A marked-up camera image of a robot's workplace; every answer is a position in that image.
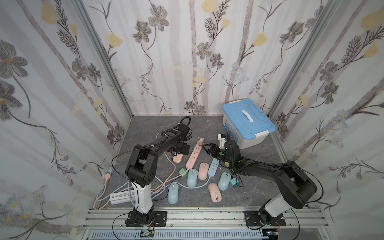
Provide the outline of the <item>pink charger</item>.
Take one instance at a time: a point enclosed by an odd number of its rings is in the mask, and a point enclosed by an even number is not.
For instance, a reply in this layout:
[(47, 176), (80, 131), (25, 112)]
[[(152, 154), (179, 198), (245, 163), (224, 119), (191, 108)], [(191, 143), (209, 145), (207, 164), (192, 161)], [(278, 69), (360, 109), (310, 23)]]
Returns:
[(202, 146), (204, 144), (204, 138), (198, 137), (198, 145)]

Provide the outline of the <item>blue power strip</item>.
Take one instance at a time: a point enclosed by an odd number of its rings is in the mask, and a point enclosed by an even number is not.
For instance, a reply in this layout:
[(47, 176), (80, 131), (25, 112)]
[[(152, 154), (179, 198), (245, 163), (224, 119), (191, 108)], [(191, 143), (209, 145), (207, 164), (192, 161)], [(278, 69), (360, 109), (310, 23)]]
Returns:
[(209, 170), (208, 170), (208, 176), (209, 177), (213, 178), (215, 176), (219, 165), (220, 165), (220, 161), (213, 158), (212, 163), (211, 163)]

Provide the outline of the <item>pink power strip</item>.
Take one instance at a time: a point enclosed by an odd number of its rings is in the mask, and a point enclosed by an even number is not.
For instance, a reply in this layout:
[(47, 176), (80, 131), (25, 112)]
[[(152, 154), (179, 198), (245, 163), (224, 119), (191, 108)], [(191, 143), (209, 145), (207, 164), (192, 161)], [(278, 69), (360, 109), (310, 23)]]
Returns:
[(186, 163), (186, 168), (188, 170), (192, 170), (198, 157), (199, 157), (199, 154), (201, 153), (201, 150), (202, 150), (202, 147), (203, 147), (203, 144), (204, 144), (204, 141), (199, 141), (196, 146), (194, 147), (187, 163)]

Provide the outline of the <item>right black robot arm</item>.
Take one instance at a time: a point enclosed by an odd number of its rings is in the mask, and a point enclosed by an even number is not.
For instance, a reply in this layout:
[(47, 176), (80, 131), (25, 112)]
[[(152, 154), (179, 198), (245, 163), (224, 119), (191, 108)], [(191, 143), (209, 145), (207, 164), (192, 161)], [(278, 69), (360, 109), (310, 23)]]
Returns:
[(227, 162), (233, 175), (267, 179), (275, 182), (279, 188), (280, 194), (263, 204), (259, 210), (258, 218), (263, 226), (273, 224), (282, 213), (290, 209), (302, 209), (317, 192), (318, 187), (308, 177), (308, 172), (295, 162), (270, 164), (246, 158), (230, 136), (224, 137), (223, 147), (213, 143), (204, 144), (205, 152), (223, 163)]

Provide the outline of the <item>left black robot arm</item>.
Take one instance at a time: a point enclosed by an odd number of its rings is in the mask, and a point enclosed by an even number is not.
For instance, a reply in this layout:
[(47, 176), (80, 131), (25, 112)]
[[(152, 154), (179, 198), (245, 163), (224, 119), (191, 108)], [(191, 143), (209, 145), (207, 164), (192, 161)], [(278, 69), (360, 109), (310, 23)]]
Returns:
[(135, 206), (128, 214), (127, 227), (150, 226), (154, 221), (154, 204), (151, 197), (151, 183), (155, 179), (158, 158), (170, 152), (187, 156), (192, 138), (189, 125), (191, 117), (187, 116), (174, 127), (161, 133), (154, 142), (147, 145), (136, 145), (128, 161), (125, 174), (135, 191)]

